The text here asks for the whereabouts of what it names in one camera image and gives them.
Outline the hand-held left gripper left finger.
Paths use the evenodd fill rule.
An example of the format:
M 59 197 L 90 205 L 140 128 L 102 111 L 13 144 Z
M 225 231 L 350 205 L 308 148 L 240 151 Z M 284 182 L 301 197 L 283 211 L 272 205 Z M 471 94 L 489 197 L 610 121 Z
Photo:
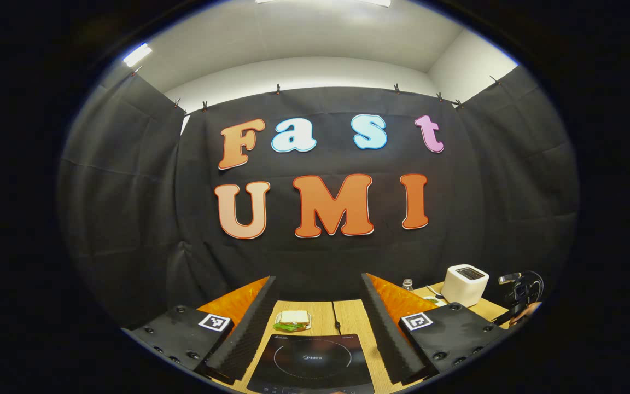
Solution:
M 178 304 L 123 332 L 184 369 L 232 384 L 260 346 L 278 300 L 275 281 L 263 277 L 199 308 Z

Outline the black backdrop cloth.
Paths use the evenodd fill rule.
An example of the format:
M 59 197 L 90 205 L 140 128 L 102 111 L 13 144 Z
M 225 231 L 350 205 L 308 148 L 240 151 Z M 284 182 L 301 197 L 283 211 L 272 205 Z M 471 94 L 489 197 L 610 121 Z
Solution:
M 460 109 L 381 88 L 318 87 L 190 115 L 125 69 L 72 123 L 57 196 L 91 292 L 123 327 L 273 275 L 285 301 L 359 297 L 360 276 L 557 282 L 579 176 L 562 120 L 514 69 Z

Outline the row of black cloth clips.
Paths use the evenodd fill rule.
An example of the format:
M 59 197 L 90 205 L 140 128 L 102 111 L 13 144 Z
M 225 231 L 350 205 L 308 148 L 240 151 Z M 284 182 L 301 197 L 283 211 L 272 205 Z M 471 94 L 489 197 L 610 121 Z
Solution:
M 267 93 L 284 95 L 302 88 L 377 88 L 465 102 L 492 86 L 483 74 L 442 74 L 438 80 L 405 67 L 375 61 L 307 57 L 257 62 L 215 72 L 166 90 L 188 114 L 223 102 Z

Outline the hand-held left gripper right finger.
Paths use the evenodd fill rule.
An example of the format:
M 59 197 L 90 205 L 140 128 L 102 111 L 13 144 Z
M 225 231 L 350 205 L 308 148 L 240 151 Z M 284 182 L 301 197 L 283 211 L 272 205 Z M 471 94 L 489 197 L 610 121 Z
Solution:
M 462 304 L 438 306 L 368 273 L 361 274 L 361 299 L 392 383 L 447 374 L 508 335 Z

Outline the white toaster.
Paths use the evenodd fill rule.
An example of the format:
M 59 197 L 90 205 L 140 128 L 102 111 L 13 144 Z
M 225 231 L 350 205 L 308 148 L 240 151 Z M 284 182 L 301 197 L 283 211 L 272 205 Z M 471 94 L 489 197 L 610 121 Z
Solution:
M 489 275 L 486 272 L 469 264 L 450 266 L 446 271 L 441 294 L 448 303 L 458 303 L 469 308 L 482 299 L 488 280 Z

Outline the black induction cooktop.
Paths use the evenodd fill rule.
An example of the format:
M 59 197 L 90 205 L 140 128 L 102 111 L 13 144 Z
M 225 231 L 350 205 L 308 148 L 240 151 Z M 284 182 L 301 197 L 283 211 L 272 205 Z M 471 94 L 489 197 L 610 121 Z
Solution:
M 258 394 L 375 394 L 357 334 L 273 334 L 247 389 Z

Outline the ceiling light panel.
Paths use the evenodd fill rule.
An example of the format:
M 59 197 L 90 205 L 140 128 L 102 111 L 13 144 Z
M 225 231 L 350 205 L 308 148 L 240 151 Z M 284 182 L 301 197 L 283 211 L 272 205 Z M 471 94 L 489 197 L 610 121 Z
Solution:
M 148 45 L 148 43 L 142 43 L 139 47 L 136 47 L 135 49 L 133 49 L 133 51 L 131 51 L 129 54 L 127 54 L 123 58 L 122 61 L 128 67 L 134 67 L 135 65 L 140 63 L 140 61 L 142 61 L 144 58 L 146 58 L 148 55 L 150 55 L 150 53 L 152 53 L 152 52 L 153 52 L 153 50 Z
M 278 0 L 255 0 L 256 3 L 269 3 L 277 2 Z M 392 5 L 392 0 L 357 0 L 357 2 L 369 3 L 376 5 L 377 7 L 389 8 Z

